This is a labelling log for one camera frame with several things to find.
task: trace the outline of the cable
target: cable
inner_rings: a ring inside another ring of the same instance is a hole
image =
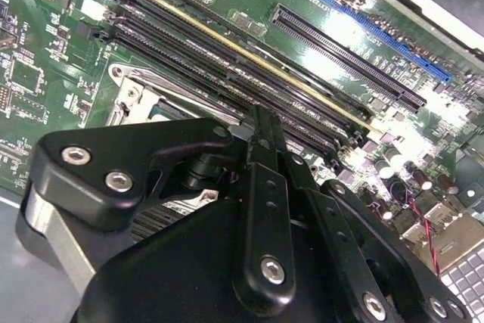
[[[389,192],[392,198],[395,198],[393,194],[393,189],[397,183],[398,182],[393,182],[389,187]],[[426,219],[423,216],[422,211],[420,211],[420,209],[417,207],[415,199],[410,195],[407,185],[405,183],[402,183],[402,184],[405,187],[405,204],[411,206],[413,211],[417,214],[417,216],[420,218],[420,220],[423,223],[423,226],[425,228],[425,235],[427,236],[427,240],[429,241],[429,250],[430,250],[430,255],[432,257],[433,268],[435,270],[437,278],[440,279],[440,266],[437,260],[437,251],[435,250],[432,244],[432,229],[433,229],[432,224],[428,219]]]
[[[423,226],[425,227],[425,234],[427,235],[427,240],[429,241],[429,250],[430,250],[430,255],[432,256],[432,263],[433,263],[433,268],[436,272],[437,278],[440,279],[440,266],[439,262],[437,261],[437,251],[434,249],[432,245],[432,232],[431,232],[431,224],[428,219],[425,219],[422,216],[422,211],[417,207],[417,204],[415,203],[414,198],[410,198],[408,200],[412,206],[413,211],[420,217],[420,219],[423,222]]]

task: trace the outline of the gray surface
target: gray surface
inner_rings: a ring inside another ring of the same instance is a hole
[[[0,201],[0,322],[69,322],[79,296],[66,275],[24,250],[15,237],[17,213]]]

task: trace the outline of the blue pcie slot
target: blue pcie slot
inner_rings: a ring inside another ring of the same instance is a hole
[[[362,25],[368,32],[372,33],[376,36],[379,40],[386,43],[393,49],[395,49],[398,53],[409,59],[410,61],[416,63],[421,68],[426,70],[431,75],[434,75],[444,83],[448,84],[451,82],[451,75],[446,73],[445,71],[440,70],[438,67],[435,67],[433,63],[423,57],[418,57],[413,54],[407,46],[403,45],[400,42],[397,42],[392,36],[379,27],[375,26],[371,22],[369,22],[365,17],[356,13],[351,8],[348,8],[344,5],[338,4],[335,0],[323,0],[326,2],[330,7],[336,9],[337,11],[349,15],[351,18],[356,20],[360,25]]]

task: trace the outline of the green circuit board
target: green circuit board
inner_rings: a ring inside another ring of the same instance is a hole
[[[338,1],[384,26],[395,39],[405,39],[414,54],[451,75],[448,85],[323,0],[197,1],[364,104],[375,115],[372,126],[393,135],[405,157],[431,177],[452,175],[456,149],[482,123],[484,104],[479,91],[469,86],[470,79],[472,85],[479,85],[482,62],[458,46],[449,46],[450,41],[431,35],[384,0]],[[76,34],[81,19],[103,23],[103,7],[109,0],[0,0],[0,4],[7,9],[0,18],[0,186],[22,193],[30,153],[42,135],[105,125],[119,91],[107,74],[111,64],[159,67],[122,47]],[[278,29],[271,17],[279,4],[424,97],[426,107],[410,113],[378,98],[360,79]],[[218,30],[211,23],[207,26]],[[376,160],[381,150],[366,158]],[[299,152],[310,165],[321,163],[318,155]],[[358,164],[353,169],[354,189],[362,183],[381,185],[366,166]],[[316,179],[322,182],[331,176],[321,166]]]

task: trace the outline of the red wire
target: red wire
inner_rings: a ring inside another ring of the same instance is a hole
[[[432,245],[432,232],[430,230],[430,222],[422,216],[422,212],[417,207],[417,204],[415,203],[415,199],[410,198],[409,202],[411,203],[411,206],[412,206],[412,209],[414,210],[414,212],[423,221],[423,226],[425,228],[425,234],[427,235],[427,240],[429,241],[429,250],[430,250],[430,255],[432,256],[433,268],[436,271],[437,278],[440,279],[440,266],[439,266],[439,262],[437,261],[437,252],[433,248],[433,245]]]

